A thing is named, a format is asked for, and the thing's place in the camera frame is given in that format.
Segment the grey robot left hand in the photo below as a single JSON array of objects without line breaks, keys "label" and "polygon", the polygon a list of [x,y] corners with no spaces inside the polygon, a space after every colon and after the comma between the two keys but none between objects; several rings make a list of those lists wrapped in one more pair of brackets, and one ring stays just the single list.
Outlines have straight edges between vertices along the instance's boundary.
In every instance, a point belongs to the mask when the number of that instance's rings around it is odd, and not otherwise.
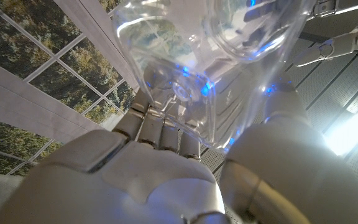
[{"label": "grey robot left hand", "polygon": [[[311,18],[328,17],[358,9],[358,0],[317,1]],[[293,60],[296,67],[302,67],[322,60],[331,60],[358,50],[358,25],[346,34],[333,37],[321,44],[304,50]]]}]

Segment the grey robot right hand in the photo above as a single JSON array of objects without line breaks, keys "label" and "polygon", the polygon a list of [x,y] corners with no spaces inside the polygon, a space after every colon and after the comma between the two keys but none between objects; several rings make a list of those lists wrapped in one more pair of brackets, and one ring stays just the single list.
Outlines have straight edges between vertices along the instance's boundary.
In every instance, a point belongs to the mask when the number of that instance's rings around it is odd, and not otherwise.
[{"label": "grey robot right hand", "polygon": [[125,131],[95,130],[35,166],[0,223],[358,223],[358,181],[309,123],[287,77],[267,87],[264,122],[226,154],[220,178],[190,156]]}]

